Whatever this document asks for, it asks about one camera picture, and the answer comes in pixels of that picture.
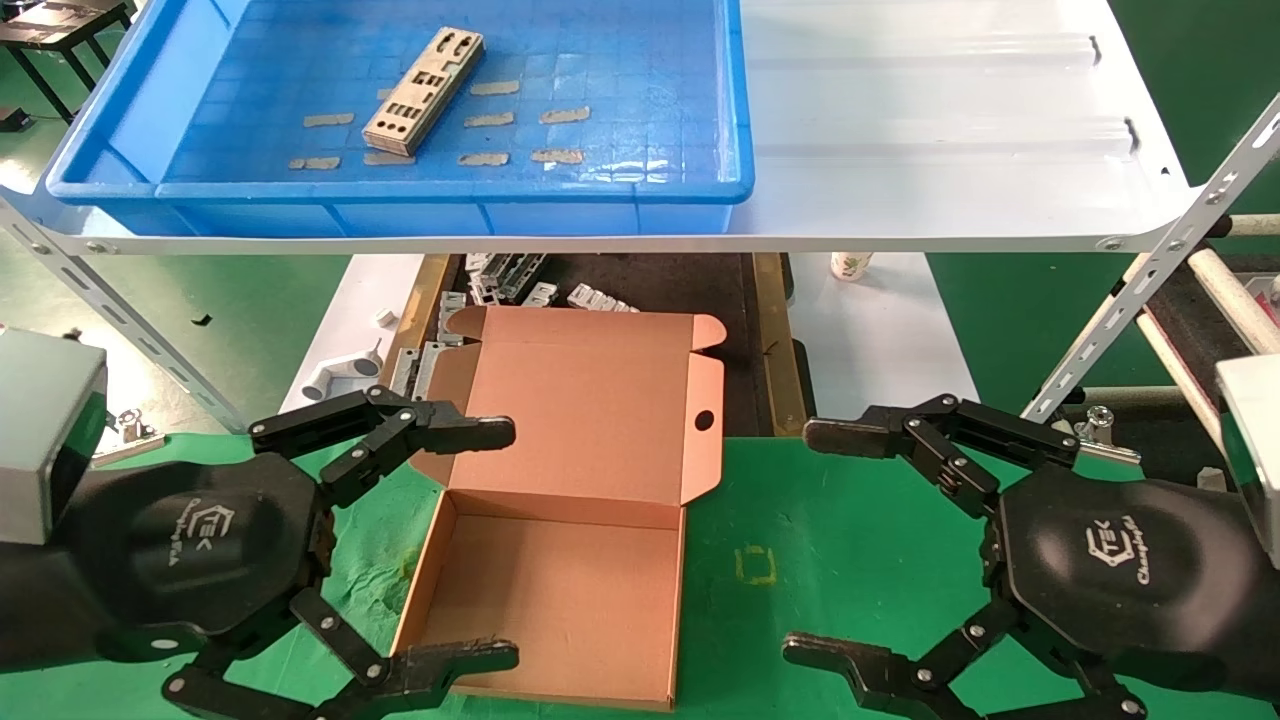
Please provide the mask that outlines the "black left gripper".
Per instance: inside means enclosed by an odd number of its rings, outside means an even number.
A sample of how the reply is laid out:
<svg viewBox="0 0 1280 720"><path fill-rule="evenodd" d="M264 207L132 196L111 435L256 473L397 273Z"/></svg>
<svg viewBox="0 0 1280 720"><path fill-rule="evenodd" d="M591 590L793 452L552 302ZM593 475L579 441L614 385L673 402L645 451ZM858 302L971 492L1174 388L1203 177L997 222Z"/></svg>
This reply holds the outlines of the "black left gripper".
<svg viewBox="0 0 1280 720"><path fill-rule="evenodd" d="M261 455L243 462L92 471L49 542L4 543L3 670L147 664L201 650L163 687L192 716L384 719L442 706L461 676L518 665L518 647L504 639L383 657L315 589L337 542L328 505L351 506L420 452L509 447L511 418L465 416L452 402L372 386L256 421L250 437ZM319 486L289 461L344 442ZM298 625L348 670L335 696L308 705L227 680L234 664Z"/></svg>

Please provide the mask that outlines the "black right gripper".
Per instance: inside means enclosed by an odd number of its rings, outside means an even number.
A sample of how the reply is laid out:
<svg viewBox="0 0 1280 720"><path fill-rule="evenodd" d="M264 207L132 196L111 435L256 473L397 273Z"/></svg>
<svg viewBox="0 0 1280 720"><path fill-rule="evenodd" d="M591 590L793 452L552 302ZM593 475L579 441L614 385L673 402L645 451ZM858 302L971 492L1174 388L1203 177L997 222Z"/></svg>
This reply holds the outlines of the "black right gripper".
<svg viewBox="0 0 1280 720"><path fill-rule="evenodd" d="M812 418L803 439L818 454L900 457L969 518L998 509L987 544L1000 551L993 592L1005 600L991 600L922 659L785 637L787 662L840 675L859 707L978 719L952 683L1010 633L1083 696L996 719L1146 719L1146 703L1112 673L1172 691L1277 698L1277 569L1236 495L1080 477L1062 469L1079 454L1075 436L954 395L872 405L855 420ZM1000 496L968 448L1033 473Z"/></svg>

